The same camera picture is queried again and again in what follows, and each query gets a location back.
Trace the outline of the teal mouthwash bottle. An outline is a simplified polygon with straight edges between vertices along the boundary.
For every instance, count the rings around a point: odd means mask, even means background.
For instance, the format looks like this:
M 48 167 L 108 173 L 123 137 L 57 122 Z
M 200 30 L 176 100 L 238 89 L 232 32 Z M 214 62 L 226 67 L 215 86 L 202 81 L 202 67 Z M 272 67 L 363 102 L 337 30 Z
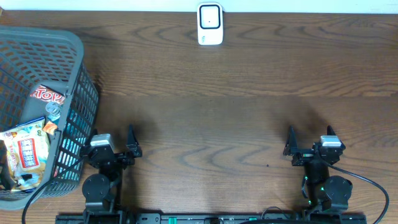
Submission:
M 56 102 L 49 102 L 45 106 L 45 110 L 48 113 L 48 119 L 55 123 L 58 121 L 61 117 L 62 113 L 62 105 L 56 103 Z

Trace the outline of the cream snack bag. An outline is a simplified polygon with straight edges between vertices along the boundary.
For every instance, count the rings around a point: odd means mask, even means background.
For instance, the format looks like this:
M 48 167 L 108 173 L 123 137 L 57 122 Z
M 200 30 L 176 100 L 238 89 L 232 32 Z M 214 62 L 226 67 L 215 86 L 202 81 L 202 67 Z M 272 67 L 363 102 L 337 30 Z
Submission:
M 40 185 L 50 149 L 44 124 L 42 116 L 1 133 L 6 148 L 6 171 L 2 178 L 6 190 L 25 192 Z

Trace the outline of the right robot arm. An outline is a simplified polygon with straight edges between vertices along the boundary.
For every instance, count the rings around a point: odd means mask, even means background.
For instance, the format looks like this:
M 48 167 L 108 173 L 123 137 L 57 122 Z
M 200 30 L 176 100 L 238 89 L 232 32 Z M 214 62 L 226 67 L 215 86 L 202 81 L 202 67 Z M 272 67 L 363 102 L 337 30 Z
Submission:
M 330 166 L 340 160 L 345 149 L 331 126 L 311 148 L 300 148 L 293 127 L 288 128 L 283 155 L 292 158 L 293 166 L 304 168 L 302 195 L 308 199 L 308 213 L 341 213 L 348 209 L 351 181 L 329 173 Z

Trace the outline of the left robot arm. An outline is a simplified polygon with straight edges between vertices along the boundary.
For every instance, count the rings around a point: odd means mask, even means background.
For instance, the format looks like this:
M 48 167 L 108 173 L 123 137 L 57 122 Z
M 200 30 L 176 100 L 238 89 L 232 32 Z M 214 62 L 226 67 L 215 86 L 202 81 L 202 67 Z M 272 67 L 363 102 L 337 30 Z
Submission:
M 90 166 L 98 169 L 83 183 L 85 197 L 84 223 L 135 223 L 135 215 L 121 205 L 123 171 L 142 157 L 142 149 L 133 130 L 127 132 L 127 150 L 115 152 L 110 134 L 93 133 L 88 145 L 81 151 Z

